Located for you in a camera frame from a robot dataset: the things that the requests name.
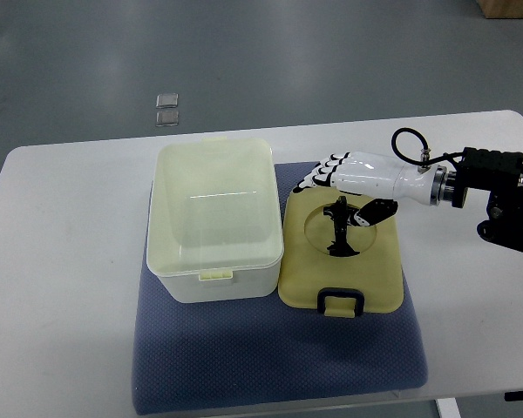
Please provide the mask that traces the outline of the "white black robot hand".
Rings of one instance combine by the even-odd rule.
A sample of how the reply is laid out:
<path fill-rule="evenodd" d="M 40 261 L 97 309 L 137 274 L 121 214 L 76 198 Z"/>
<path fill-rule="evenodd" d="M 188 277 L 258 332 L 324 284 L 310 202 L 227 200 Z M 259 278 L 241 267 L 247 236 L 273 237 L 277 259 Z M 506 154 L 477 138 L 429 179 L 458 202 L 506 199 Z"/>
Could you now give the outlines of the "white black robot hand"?
<path fill-rule="evenodd" d="M 321 160 L 293 192 L 329 187 L 349 195 L 370 197 L 369 204 L 347 211 L 345 224 L 374 226 L 396 213 L 400 199 L 412 199 L 426 206 L 438 205 L 447 174 L 446 168 L 438 164 L 422 169 L 398 158 L 346 152 Z"/>

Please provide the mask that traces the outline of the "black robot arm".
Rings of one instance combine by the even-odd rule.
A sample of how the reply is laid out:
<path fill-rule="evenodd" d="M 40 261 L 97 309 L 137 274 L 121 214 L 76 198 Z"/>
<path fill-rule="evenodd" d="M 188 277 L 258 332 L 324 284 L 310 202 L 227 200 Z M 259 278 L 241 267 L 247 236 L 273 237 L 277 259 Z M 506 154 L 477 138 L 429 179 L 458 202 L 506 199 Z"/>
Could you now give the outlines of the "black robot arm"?
<path fill-rule="evenodd" d="M 477 234 L 523 253 L 523 153 L 466 147 L 444 159 L 454 170 L 443 181 L 442 199 L 461 208 L 470 189 L 488 192 L 487 219 L 477 225 Z"/>

